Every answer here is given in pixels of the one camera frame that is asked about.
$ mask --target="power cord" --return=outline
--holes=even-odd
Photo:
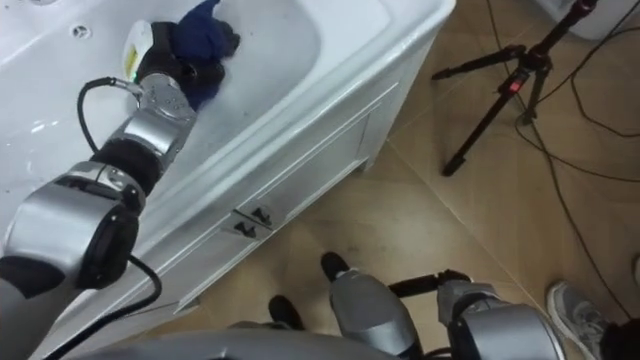
[[[137,301],[131,305],[127,305],[119,310],[116,310],[110,314],[107,314],[100,319],[93,322],[88,327],[82,329],[79,333],[77,333],[74,337],[67,340],[64,344],[58,347],[54,352],[49,354],[45,360],[59,360],[62,359],[63,356],[67,355],[71,350],[75,349],[78,345],[86,341],[88,338],[93,336],[98,331],[102,330],[105,326],[111,324],[112,322],[121,319],[127,315],[130,315],[136,311],[140,311],[145,307],[153,304],[162,293],[162,281],[158,277],[158,275],[148,267],[144,262],[142,262],[137,257],[130,255],[129,262],[142,270],[153,282],[154,291],[148,297]]]
[[[100,78],[93,81],[89,81],[82,87],[82,90],[80,90],[80,94],[78,95],[78,102],[77,102],[78,121],[80,122],[80,128],[82,129],[82,134],[84,135],[84,138],[87,141],[87,144],[89,144],[89,147],[94,153],[98,152],[98,147],[96,146],[96,143],[93,141],[93,138],[91,137],[91,133],[89,132],[89,128],[87,127],[87,122],[84,117],[84,110],[83,110],[84,99],[87,93],[92,89],[102,87],[102,86],[115,86],[115,87],[124,88],[122,86],[118,86],[118,84],[124,84],[124,83],[125,82],[123,82],[122,80],[106,77],[106,78]],[[151,293],[151,295],[133,304],[124,306],[121,309],[118,309],[112,313],[102,316],[101,318],[93,322],[88,327],[82,329],[74,337],[67,340],[64,344],[62,344],[52,353],[50,353],[47,357],[45,357],[45,360],[61,359],[63,356],[67,355],[71,350],[75,349],[78,345],[86,341],[89,337],[93,336],[95,333],[103,329],[105,326],[111,324],[116,320],[122,319],[127,315],[133,314],[134,312],[140,311],[146,308],[147,306],[153,304],[156,300],[158,300],[158,298],[162,294],[162,281],[160,280],[160,277],[158,276],[158,274],[156,274],[156,272],[153,271],[153,269],[151,269],[142,260],[138,259],[134,255],[129,255],[129,262],[133,266],[140,269],[143,273],[145,273],[149,277],[149,279],[151,279],[151,282],[153,283],[153,292]]]
[[[623,34],[628,34],[630,32],[635,32],[640,30],[640,27],[632,27],[629,29],[625,29],[622,31],[619,31],[615,34],[612,34],[608,39],[608,41],[611,41],[612,39],[614,39],[615,37],[619,36],[619,35],[623,35]],[[582,99],[580,98],[580,93],[578,92],[578,87],[576,85],[576,75],[577,74],[573,74],[573,76],[571,76],[571,91],[573,92],[573,96],[576,99],[576,104],[578,105],[578,110],[580,110],[580,114],[582,115],[583,118],[585,118],[587,121],[591,122],[592,124],[599,126],[602,129],[607,130],[608,132],[617,135],[619,137],[622,138],[626,138],[626,139],[631,139],[631,138],[637,138],[640,137],[640,133],[623,133],[621,131],[618,131],[608,125],[603,124],[602,122],[594,119],[593,117],[591,117],[589,114],[587,114],[587,111],[584,108],[584,104],[582,103]]]
[[[500,49],[502,49],[502,45],[500,42],[500,35],[499,32],[497,31],[497,24],[495,21],[495,16],[493,14],[493,7],[491,6],[491,0],[486,0],[487,1],[487,8],[488,11],[490,13],[490,19],[492,22],[492,28],[493,28],[493,34],[494,37],[496,39],[496,44],[498,45],[498,47]],[[587,64],[587,62],[593,57],[593,55],[598,52],[598,50],[600,50],[607,42],[611,41],[613,38],[621,35],[622,33],[628,33],[630,31],[635,31],[635,28],[631,28],[631,29],[627,29],[627,30],[623,30],[621,32],[616,32],[618,30],[618,28],[620,26],[622,26],[622,24],[625,22],[625,20],[631,16],[631,14],[633,14],[633,12],[635,11],[635,9],[640,6],[640,0],[638,0],[635,5],[633,5],[631,7],[631,9],[625,14],[625,16],[622,17],[622,19],[620,19],[620,21],[613,27],[613,29],[611,29],[611,31],[607,34],[607,36],[605,36],[604,39],[602,39],[600,41],[600,43],[598,43],[598,45],[596,45],[591,51],[589,51],[589,53],[585,56],[585,58],[580,62],[580,64],[576,67],[576,69],[574,69],[568,76],[567,78],[565,78],[562,82],[560,82],[560,84],[558,84],[553,90],[551,90],[547,95],[545,95],[543,98],[541,98],[538,103],[536,105],[539,105],[541,102],[549,99],[549,97],[551,97],[553,94],[555,94],[558,90],[560,90],[560,88],[562,86],[564,86],[564,84],[566,84],[568,81],[575,81],[575,76],[580,72],[580,70],[582,70],[584,68],[584,66]],[[507,76],[509,75],[509,71],[508,71],[508,67],[505,64],[505,69],[507,70]],[[576,95],[576,100],[580,103],[581,100],[579,99],[579,94],[577,94],[577,91],[574,92],[574,94]],[[640,182],[640,180],[636,180],[636,179],[625,179],[625,178],[619,178],[619,177],[615,177],[615,176],[609,176],[609,175],[604,175],[604,174],[600,174],[597,173],[595,171],[591,171],[591,170],[587,170],[584,168],[581,168],[577,165],[571,164],[568,161],[561,159],[560,157],[552,154],[549,152],[549,150],[547,149],[547,146],[544,142],[544,140],[542,139],[542,136],[540,135],[540,132],[538,131],[538,128],[535,125],[535,122],[531,124],[532,129],[534,131],[536,140],[538,141],[538,143],[540,144],[539,146],[536,145],[533,141],[531,141],[530,139],[528,139],[526,136],[524,136],[524,134],[522,134],[522,132],[520,131],[520,129],[518,128],[518,122],[519,120],[522,118],[522,116],[524,115],[524,113],[522,113],[520,116],[518,116],[515,120],[515,128],[516,131],[518,133],[518,135],[523,138],[524,140],[526,140],[529,144],[531,144],[532,146],[534,146],[536,149],[540,150],[544,155],[545,155],[545,159],[549,165],[549,169],[551,172],[551,178],[553,180],[553,185],[556,191],[556,194],[558,196],[558,200],[560,201],[560,204],[562,206],[562,209],[564,210],[564,213],[567,217],[567,220],[569,220],[569,223],[572,227],[572,229],[574,230],[574,232],[576,233],[576,237],[578,238],[578,241],[583,249],[583,251],[585,252],[585,254],[587,255],[587,258],[589,259],[589,262],[591,264],[591,266],[593,267],[593,269],[596,272],[596,275],[598,276],[599,280],[602,282],[602,284],[604,285],[605,289],[607,290],[607,292],[609,293],[609,295],[611,296],[611,298],[614,300],[614,302],[616,303],[616,305],[622,310],[622,312],[625,314],[625,316],[628,319],[632,319],[630,312],[624,307],[624,305],[622,304],[622,302],[620,301],[620,299],[618,299],[618,297],[616,296],[616,294],[613,292],[613,290],[611,289],[611,287],[609,286],[609,284],[607,283],[607,281],[604,279],[604,276],[602,275],[602,272],[600,271],[595,259],[593,258],[593,255],[591,254],[591,252],[589,251],[589,248],[584,240],[584,237],[582,236],[582,232],[580,231],[580,228],[578,227],[577,223],[575,222],[573,215],[571,214],[571,211],[569,209],[569,206],[567,205],[567,202],[564,198],[564,195],[562,193],[562,189],[560,187],[560,182],[558,180],[558,175],[556,172],[556,168],[555,168],[555,164],[553,163],[553,160],[556,159],[568,166],[571,166],[574,169],[577,169],[579,171],[585,172],[587,174],[590,175],[594,175],[594,176],[599,176],[602,178],[606,178],[606,179],[611,179],[611,180],[617,180],[617,181],[625,181],[625,182],[633,182],[633,183],[637,183]],[[600,125],[603,125],[595,120],[593,120],[592,122],[594,123],[598,123]]]

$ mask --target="tripod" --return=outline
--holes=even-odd
[[[493,54],[483,56],[481,58],[471,60],[454,68],[447,68],[437,72],[432,76],[432,80],[442,80],[451,76],[467,73],[474,70],[482,69],[488,66],[518,59],[518,67],[509,75],[509,77],[498,87],[500,97],[491,106],[487,114],[482,118],[478,126],[473,130],[471,135],[462,144],[460,149],[453,155],[451,160],[447,162],[442,170],[442,175],[452,176],[462,164],[465,162],[465,155],[471,150],[473,145],[478,141],[484,131],[491,125],[500,111],[507,105],[509,100],[513,98],[529,80],[531,74],[535,73],[535,81],[531,97],[527,104],[527,108],[523,115],[523,124],[529,125],[536,118],[536,105],[540,100],[540,94],[544,87],[544,83],[551,71],[553,64],[549,51],[554,47],[560,39],[562,39],[569,29],[589,15],[596,7],[598,0],[577,0],[567,15],[551,30],[551,32],[537,45],[533,46],[529,51],[524,45],[510,45]]]

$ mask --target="black pants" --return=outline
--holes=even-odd
[[[600,342],[603,360],[640,360],[640,319],[611,325]]]

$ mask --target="blue cloth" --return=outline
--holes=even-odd
[[[225,57],[233,55],[239,37],[231,27],[213,18],[213,8],[220,0],[206,0],[189,11],[172,33],[171,48],[174,55],[196,67],[215,66]],[[195,110],[218,93],[219,84],[196,89],[183,89]]]

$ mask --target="black cable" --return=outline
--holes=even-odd
[[[84,135],[87,144],[93,151],[93,153],[98,152],[98,146],[93,141],[91,137],[91,133],[89,132],[89,128],[87,127],[87,120],[84,117],[84,98],[87,96],[87,93],[92,89],[99,88],[102,86],[113,86],[116,83],[116,78],[113,77],[104,77],[100,79],[91,80],[88,83],[84,84],[82,89],[80,89],[80,93],[78,94],[78,101],[76,102],[76,109],[78,112],[78,121],[80,122],[80,129],[82,129],[82,134]]]
[[[633,27],[633,28],[629,28],[623,31],[619,31],[617,33],[615,33],[614,35],[612,35],[611,37],[608,38],[607,41],[611,41],[612,39],[614,39],[615,37],[622,35],[622,34],[628,34],[630,32],[635,32],[640,30],[640,27]],[[578,74],[574,74],[573,76],[571,76],[571,91],[573,92],[573,96],[576,99],[576,104],[578,105],[578,110],[580,111],[580,114],[582,115],[583,118],[585,118],[587,121],[591,122],[592,124],[599,126],[602,129],[605,129],[607,131],[609,131],[610,133],[617,135],[619,137],[622,138],[626,138],[626,139],[631,139],[631,138],[637,138],[640,137],[640,133],[623,133],[621,131],[618,131],[614,128],[612,128],[611,126],[605,125],[602,122],[594,119],[593,117],[591,117],[589,114],[587,114],[586,109],[584,108],[584,104],[582,102],[582,99],[580,98],[580,93],[578,92],[578,87],[576,85],[576,76]]]
[[[78,120],[80,122],[80,127],[82,128],[82,134],[84,135],[84,138],[87,141],[87,144],[89,144],[89,147],[94,153],[98,152],[99,149],[96,146],[96,143],[93,141],[93,137],[91,136],[91,133],[89,132],[89,129],[87,127],[87,122],[84,117],[84,111],[83,111],[84,99],[87,93],[91,89],[95,89],[101,86],[113,86],[115,83],[116,83],[116,78],[112,78],[112,77],[105,77],[105,78],[89,81],[82,87],[82,89],[80,90],[80,94],[78,95],[78,103],[77,103]],[[121,309],[118,309],[96,320],[88,327],[82,329],[74,337],[67,340],[67,342],[62,344],[51,354],[49,354],[45,358],[45,360],[61,359],[63,356],[67,355],[71,350],[75,349],[78,345],[86,341],[89,337],[93,336],[95,333],[100,331],[105,326],[109,325],[110,323],[118,319],[122,319],[123,317],[130,315],[136,311],[140,311],[145,307],[153,304],[156,300],[158,300],[158,298],[162,294],[162,281],[160,280],[160,277],[158,276],[158,274],[156,274],[155,271],[153,271],[153,269],[151,269],[144,262],[142,262],[142,260],[138,259],[134,255],[129,255],[129,262],[132,265],[136,266],[138,269],[142,270],[142,272],[144,272],[149,277],[149,279],[151,279],[153,283],[153,292],[151,293],[151,295],[145,297],[140,301],[136,301],[133,304],[124,306]]]
[[[516,118],[516,120],[513,123],[514,128],[516,129],[516,132],[518,133],[518,135],[520,136],[520,138],[526,142],[529,143],[529,145],[535,147],[536,149],[538,149],[540,152],[545,152],[544,149],[542,149],[542,147],[540,147],[539,145],[537,145],[536,143],[534,143],[531,139],[529,139],[528,137],[526,137],[522,131],[520,130],[520,128],[518,127],[518,122],[519,120],[522,118],[522,115],[520,115],[519,117]],[[595,172],[593,170],[589,170],[589,169],[585,169],[583,167],[580,167],[578,165],[572,164],[570,162],[568,162],[567,160],[564,160],[563,158],[555,155],[554,153],[547,151],[546,155],[549,155],[550,157],[552,157],[553,159],[569,166],[572,167],[578,171],[581,171],[583,173],[589,174],[589,175],[593,175],[593,176],[597,176],[603,179],[607,179],[607,180],[615,180],[615,181],[620,181],[620,182],[627,182],[627,183],[640,183],[640,179],[628,179],[628,178],[623,178],[623,177],[617,177],[617,176],[612,176],[612,175],[605,175],[605,174],[600,174],[598,172]]]
[[[140,301],[137,301],[131,305],[127,305],[96,320],[93,324],[82,329],[82,331],[77,333],[74,337],[67,340],[67,342],[65,342],[62,346],[49,354],[45,358],[45,360],[61,359],[63,356],[67,355],[71,350],[76,348],[83,341],[87,340],[89,337],[100,331],[105,326],[136,311],[140,311],[145,307],[151,305],[154,301],[158,300],[160,294],[162,293],[162,281],[160,281],[158,275],[150,267],[148,267],[145,263],[143,263],[140,259],[136,258],[133,255],[129,256],[129,262],[142,270],[142,272],[144,272],[151,279],[154,287],[153,293]]]
[[[598,43],[598,45],[596,45],[591,51],[589,51],[589,53],[587,54],[587,56],[582,60],[582,62],[578,65],[578,67],[576,67],[576,69],[574,69],[571,74],[565,79],[563,80],[558,86],[556,86],[555,89],[553,89],[552,91],[550,91],[547,95],[545,95],[545,97],[543,97],[542,99],[540,99],[538,101],[538,104],[540,104],[542,101],[548,99],[551,95],[553,95],[556,91],[558,91],[567,81],[569,81],[570,79],[572,79],[576,74],[578,74],[580,72],[580,70],[582,70],[582,68],[585,66],[585,64],[589,61],[589,59],[591,59],[591,57],[593,57],[593,55],[600,49],[602,48],[602,46],[604,46],[604,44],[606,44],[608,41],[610,41],[611,39],[615,38],[616,36],[618,36],[616,34],[616,30],[624,23],[624,21],[631,16],[631,14],[634,12],[634,10],[640,6],[640,0],[638,0],[634,6],[631,7],[631,9],[625,14],[625,16],[622,17],[622,19],[613,27],[613,29],[611,29],[611,31],[607,34],[607,36],[600,42]],[[494,36],[496,38],[496,42],[499,44],[500,43],[500,35],[499,32],[497,31],[497,26],[495,25],[495,23],[493,24],[493,29],[494,29]],[[560,182],[558,180],[558,175],[556,173],[556,169],[555,169],[555,165],[553,163],[553,159],[557,159],[560,160],[562,163],[567,164],[575,169],[579,169],[581,171],[584,171],[586,173],[589,173],[591,175],[596,175],[596,176],[600,176],[600,177],[604,177],[604,178],[609,178],[609,179],[614,179],[615,177],[612,176],[608,176],[608,175],[602,175],[602,174],[598,174],[596,172],[590,171],[590,170],[585,170],[582,169],[576,165],[570,164],[569,162],[560,159],[559,157],[551,154],[549,152],[549,150],[547,149],[547,146],[544,142],[544,140],[542,139],[542,136],[540,135],[540,132],[538,131],[538,128],[536,126],[536,124],[534,122],[531,123],[531,126],[533,128],[534,134],[536,136],[536,139],[538,140],[538,143],[540,144],[540,147],[536,146],[535,143],[533,143],[532,141],[530,141],[528,138],[526,138],[524,136],[524,134],[522,134],[517,126],[518,124],[518,120],[524,115],[521,114],[517,119],[516,119],[516,131],[518,132],[518,134],[524,138],[525,140],[527,140],[527,142],[529,142],[531,145],[533,145],[534,147],[536,147],[537,149],[539,149],[544,155],[545,155],[545,159],[547,161],[547,164],[549,165],[549,170],[551,172],[551,178],[553,181],[553,186],[554,189],[556,191],[556,194],[558,196],[558,200],[560,201],[560,204],[562,206],[562,209],[564,210],[565,216],[567,217],[567,220],[569,221],[573,231],[576,233],[576,237],[578,238],[578,241],[582,247],[582,250],[585,252],[585,254],[587,255],[587,258],[591,264],[591,266],[593,267],[594,271],[596,272],[596,275],[598,276],[598,279],[602,282],[603,286],[605,287],[605,289],[607,290],[607,292],[609,293],[609,295],[611,296],[611,298],[613,299],[613,301],[616,303],[617,306],[620,307],[620,309],[622,310],[622,312],[625,314],[625,316],[631,320],[631,314],[630,312],[624,307],[624,305],[622,304],[622,302],[620,301],[620,299],[618,299],[618,297],[616,296],[616,294],[613,292],[613,290],[611,289],[611,287],[609,286],[609,284],[607,283],[607,281],[605,280],[604,276],[602,275],[602,272],[600,271],[600,268],[598,267],[595,259],[593,258],[593,255],[591,254],[591,252],[589,251],[589,247],[586,244],[586,241],[584,240],[584,237],[582,236],[582,232],[580,231],[580,228],[578,227],[577,223],[575,222],[573,215],[571,214],[571,210],[569,209],[569,206],[567,205],[567,202],[564,198],[564,194],[562,193],[562,189],[560,187]],[[631,179],[619,179],[621,181],[628,181],[628,182],[638,182],[636,180],[631,180]]]
[[[620,299],[618,299],[618,297],[613,292],[611,287],[609,287],[609,284],[607,284],[607,281],[604,279],[604,276],[602,275],[602,272],[598,268],[598,265],[596,264],[596,261],[593,258],[593,255],[591,255],[591,252],[589,251],[589,247],[587,246],[587,243],[584,240],[584,237],[582,236],[582,232],[580,232],[580,228],[578,227],[578,224],[576,224],[576,221],[573,219],[571,210],[569,209],[569,206],[567,205],[567,202],[564,199],[562,189],[560,188],[560,181],[558,180],[558,174],[556,172],[555,165],[553,164],[553,158],[549,155],[549,152],[547,151],[547,145],[545,144],[544,140],[542,140],[542,136],[540,136],[538,127],[536,126],[535,123],[531,123],[531,127],[533,129],[534,134],[536,135],[536,139],[538,140],[538,142],[540,143],[540,146],[542,147],[542,150],[543,150],[542,152],[545,154],[545,159],[547,160],[547,164],[549,164],[549,170],[551,171],[551,179],[553,180],[553,187],[555,188],[556,194],[558,195],[558,200],[560,200],[560,205],[562,205],[562,209],[564,210],[564,213],[567,216],[567,220],[569,220],[569,224],[571,224],[571,228],[576,233],[576,237],[580,242],[580,246],[582,246],[584,253],[587,255],[587,258],[589,259],[591,266],[595,270],[596,275],[598,276],[598,279],[600,279],[600,281],[604,285],[604,288],[607,290],[607,292],[609,293],[613,301],[616,303],[616,305],[620,307],[624,315],[627,318],[629,318],[629,320],[631,320],[632,319],[631,314],[624,307],[624,305],[622,305],[622,302],[620,301]]]
[[[432,359],[451,359],[451,348],[440,348],[429,351],[428,353],[422,356],[422,360],[432,360]]]
[[[622,24],[624,24],[624,22],[634,13],[634,11],[636,10],[636,8],[638,6],[640,6],[640,0],[636,1],[636,3],[629,9],[629,11],[627,11],[626,14],[609,31],[609,33],[602,40],[600,40],[598,45],[596,45],[593,49],[589,50],[589,52],[582,59],[580,64],[578,64],[578,66],[571,73],[569,73],[569,75],[567,75],[567,77],[564,78],[564,80],[562,80],[558,85],[556,85],[556,87],[553,88],[553,90],[549,91],[548,94],[546,94],[540,100],[538,100],[538,104],[540,104],[541,102],[547,100],[553,94],[558,92],[558,90],[560,90],[560,88],[562,88],[569,80],[571,80],[572,76],[575,76],[577,73],[580,72],[580,70],[582,70],[582,68],[584,68],[584,66],[589,62],[589,60],[591,60],[593,55],[595,55],[595,53],[598,52],[600,50],[600,48],[602,48],[607,42],[609,42],[610,40],[614,39],[618,35],[621,35],[621,34],[616,34],[616,32],[622,26]],[[626,32],[629,32],[629,31],[633,31],[633,30],[632,29],[622,30],[622,31],[620,31],[620,33],[626,33]]]

